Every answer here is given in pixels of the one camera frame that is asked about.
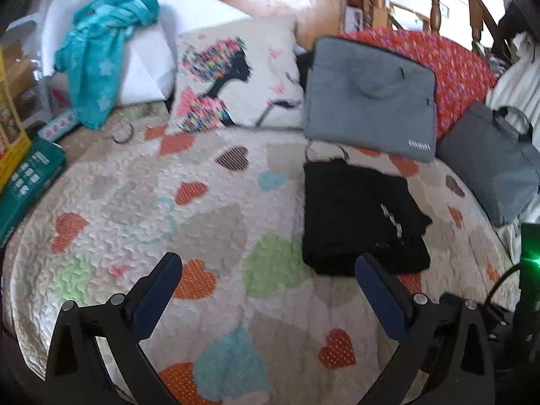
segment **black cable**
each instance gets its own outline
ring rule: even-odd
[[[497,290],[501,287],[501,285],[504,283],[504,281],[510,277],[513,273],[515,273],[516,271],[519,271],[519,268],[520,268],[520,264],[515,264],[514,266],[511,267],[511,269],[509,269],[508,271],[506,271],[502,276],[501,278],[499,278],[499,280],[497,281],[497,283],[495,283],[495,286],[493,286],[493,288],[491,289],[491,291],[489,292],[488,296],[486,297],[485,299],[485,303],[484,305],[486,306],[489,306],[491,304],[491,299],[493,298],[493,295],[497,292]]]

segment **teal scarf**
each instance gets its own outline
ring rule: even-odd
[[[157,0],[96,0],[73,16],[73,28],[56,52],[55,70],[67,73],[77,118],[99,129],[116,102],[124,43],[138,26],[159,18]]]

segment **red floral fabric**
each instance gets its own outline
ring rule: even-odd
[[[433,70],[437,78],[437,138],[475,101],[483,102],[496,83],[488,66],[473,52],[438,34],[370,29],[345,34],[361,43],[386,48]]]

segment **gray laptop bag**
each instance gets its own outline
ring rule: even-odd
[[[435,74],[353,40],[315,43],[306,87],[306,137],[422,161],[435,158]]]
[[[538,196],[540,153],[533,146],[533,126],[523,118],[527,134],[477,101],[437,146],[437,156],[476,195],[496,227],[512,222]]]

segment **decorative pillow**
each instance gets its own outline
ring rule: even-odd
[[[301,128],[295,17],[245,19],[180,35],[168,133]]]
[[[383,47],[419,62],[437,78],[437,138],[460,119],[475,100],[483,102],[497,82],[488,66],[473,52],[435,33],[370,29],[344,35]]]

